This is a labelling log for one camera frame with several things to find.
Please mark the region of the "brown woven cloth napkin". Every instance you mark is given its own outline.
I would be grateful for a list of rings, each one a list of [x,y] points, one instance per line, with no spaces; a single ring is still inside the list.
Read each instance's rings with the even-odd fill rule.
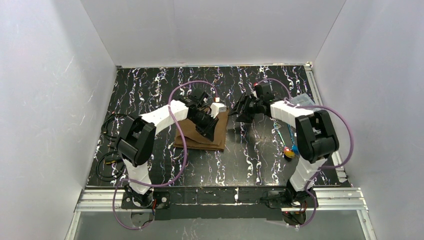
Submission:
[[[200,135],[195,129],[195,124],[190,120],[179,121],[178,123],[182,129],[187,148],[206,151],[224,151],[229,118],[228,112],[229,110],[227,109],[225,112],[220,112],[217,115],[218,122],[214,130],[214,141],[210,141]]]

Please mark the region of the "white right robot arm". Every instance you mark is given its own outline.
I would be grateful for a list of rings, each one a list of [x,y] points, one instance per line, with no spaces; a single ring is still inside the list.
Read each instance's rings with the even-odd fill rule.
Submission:
[[[269,83],[256,83],[254,92],[244,93],[228,114],[236,115],[236,121],[241,123],[252,123],[256,114],[263,114],[295,128],[299,158],[281,195],[286,201],[306,199],[313,187],[313,179],[339,149],[339,140],[326,110],[312,111],[278,99]]]

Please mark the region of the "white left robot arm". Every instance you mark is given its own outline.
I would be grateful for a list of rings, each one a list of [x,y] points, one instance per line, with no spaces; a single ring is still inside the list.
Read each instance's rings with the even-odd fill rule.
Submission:
[[[142,207],[153,202],[154,188],[149,177],[148,160],[151,158],[156,135],[176,125],[182,135],[180,121],[189,120],[194,129],[205,139],[214,141],[219,122],[218,115],[228,108],[216,97],[207,104],[204,91],[169,99],[167,105],[139,116],[127,116],[120,128],[115,145],[128,171],[126,194]]]

